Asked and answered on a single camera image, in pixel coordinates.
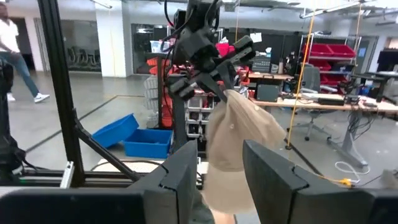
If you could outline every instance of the storage rack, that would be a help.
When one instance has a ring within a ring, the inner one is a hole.
[[[303,41],[307,37],[308,37],[308,35],[302,35],[302,37],[301,37],[300,53],[302,53],[302,51],[303,51]],[[354,52],[355,52],[355,54],[357,54],[362,37],[358,37],[358,38],[356,36],[337,37],[337,36],[332,36],[332,35],[321,35],[321,34],[314,34],[314,33],[310,34],[310,46],[308,48],[308,55],[307,55],[307,61],[308,62],[311,59],[312,60],[315,59],[315,60],[319,60],[319,61],[326,61],[326,62],[331,62],[331,61],[333,61],[333,62],[343,62],[343,61],[346,61],[346,62],[353,63],[356,66],[356,56],[354,56],[354,57],[311,56],[314,40],[316,40],[316,39],[326,39],[326,40],[335,40],[335,41],[341,40],[341,41],[344,41],[344,45],[348,45],[348,41],[349,40],[353,40],[353,47],[356,48],[356,49],[354,49]],[[340,72],[340,71],[321,71],[320,73],[321,73],[321,75],[322,74],[325,74],[325,75],[329,75],[329,74],[330,75],[344,75],[346,78],[348,78],[352,74],[352,72]]]

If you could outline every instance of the office chair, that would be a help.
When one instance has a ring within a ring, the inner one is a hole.
[[[304,72],[303,72],[303,80],[302,80],[302,87],[300,89],[301,93],[320,93],[322,90],[327,91],[329,93],[336,93],[337,89],[332,88],[329,86],[321,85],[321,78],[320,78],[320,71],[319,68],[314,67],[313,65],[306,64],[304,66]],[[326,134],[328,136],[331,136],[330,133],[327,133],[325,130],[320,128],[314,123],[314,120],[317,119],[321,114],[327,114],[327,113],[332,113],[335,112],[336,110],[318,110],[318,109],[301,109],[300,111],[306,111],[310,117],[311,121],[309,123],[305,124],[296,124],[295,128],[308,128],[307,129],[307,134],[305,135],[304,140],[309,141],[310,140],[310,135],[312,130],[316,130],[320,133]]]

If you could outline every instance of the white cable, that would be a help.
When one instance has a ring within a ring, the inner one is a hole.
[[[350,138],[351,138],[352,142],[354,142],[354,141],[353,141],[353,136],[352,136],[352,134],[350,134]],[[352,147],[353,147],[353,151],[358,155],[358,157],[359,157],[361,160],[364,160],[364,158],[362,157],[362,155],[356,150],[356,147],[355,147],[354,144],[353,144]],[[339,167],[339,164],[343,164],[343,165],[347,166],[347,167],[349,168],[349,170],[340,168],[340,167]],[[369,174],[370,171],[371,171],[371,167],[370,167],[369,165],[367,165],[368,171],[366,171],[366,172],[358,172],[358,171],[356,171],[356,170],[354,169],[354,167],[351,166],[349,163],[343,162],[343,161],[338,161],[338,162],[336,162],[336,163],[335,163],[335,167],[336,167],[336,169],[338,169],[339,171],[342,171],[342,172],[344,172],[344,173],[347,173],[347,174],[354,174],[355,177],[357,178],[357,180],[353,180],[353,183],[354,183],[354,184],[358,184],[358,183],[361,181],[361,178],[359,177],[359,175],[367,175],[367,174]]]

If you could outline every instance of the concrete floor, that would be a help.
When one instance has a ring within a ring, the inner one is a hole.
[[[16,76],[12,89],[16,102],[10,103],[9,114],[11,119],[11,132],[23,149],[29,149],[27,160],[37,166],[49,169],[63,169],[67,161],[65,148],[60,130],[58,111],[54,97],[52,79],[48,75],[34,76],[42,93],[51,94],[51,98],[43,103],[34,104],[23,81]],[[101,78],[97,75],[71,75],[71,86],[78,117],[81,118],[93,109],[101,106],[115,95],[119,96],[100,109],[85,116],[81,122],[91,133],[115,119],[129,113],[134,113],[140,127],[145,128],[146,118],[150,114],[143,106],[143,85],[145,77]],[[290,123],[290,110],[274,108],[272,114],[286,128]],[[347,122],[347,112],[338,111],[323,115],[316,120],[319,126],[324,126],[334,138],[344,136]],[[295,123],[306,122],[310,118],[300,113],[295,118]],[[355,179],[354,175],[344,174],[335,169],[337,161],[343,161],[339,154],[326,144],[326,136],[313,133],[311,140],[304,141],[306,130],[297,128],[292,134],[292,144],[315,165],[325,176],[340,179],[343,177]],[[383,169],[398,167],[398,126],[390,119],[377,119],[371,129],[356,141],[356,147],[362,156],[369,162],[371,171],[368,175],[361,176],[363,184],[377,177]],[[39,146],[37,143],[46,140]],[[281,144],[279,154],[287,157],[287,151]],[[91,148],[81,142],[81,151],[85,170],[90,170],[101,159]],[[120,149],[112,150],[119,157],[124,157]],[[292,153],[292,160],[298,165],[307,168],[297,155]],[[379,181],[374,181],[366,187],[381,187]],[[252,214],[238,216],[243,223],[258,223],[256,216]]]

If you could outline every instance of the metal shelving rack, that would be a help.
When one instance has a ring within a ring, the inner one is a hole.
[[[302,35],[301,36],[300,53],[302,52],[303,40],[305,38],[307,38],[307,37],[308,37],[308,35]],[[346,58],[346,57],[320,57],[320,56],[312,56],[311,57],[311,50],[312,50],[312,45],[314,43],[314,39],[343,40],[345,45],[347,45],[349,40],[353,40],[354,41],[354,51],[357,54],[362,37],[358,37],[358,38],[356,36],[337,37],[337,36],[332,36],[332,35],[310,34],[310,46],[309,46],[309,49],[308,49],[308,56],[307,56],[307,60],[308,61],[310,59],[319,59],[319,60],[328,60],[328,61],[336,61],[336,62],[350,61],[351,63],[356,63],[356,57],[353,57],[353,58]],[[322,71],[321,74],[345,75],[345,76],[348,77],[349,75],[352,74],[352,72]]]

